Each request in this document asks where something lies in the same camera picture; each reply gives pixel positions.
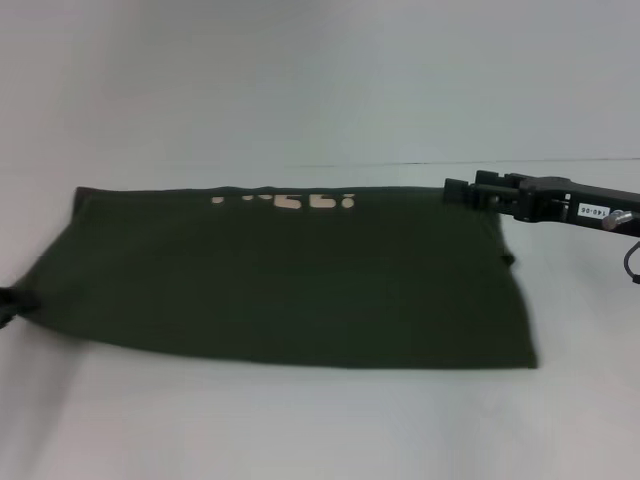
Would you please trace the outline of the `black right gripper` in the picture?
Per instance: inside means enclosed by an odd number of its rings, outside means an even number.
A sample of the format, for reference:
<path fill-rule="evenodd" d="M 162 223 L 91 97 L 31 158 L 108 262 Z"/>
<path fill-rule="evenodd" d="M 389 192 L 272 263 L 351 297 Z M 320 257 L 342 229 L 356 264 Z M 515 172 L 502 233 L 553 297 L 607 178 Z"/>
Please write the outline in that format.
<path fill-rule="evenodd" d="M 638 193 L 583 185 L 563 177 L 478 170 L 474 183 L 447 178 L 443 201 L 529 223 L 562 223 L 639 235 Z"/>

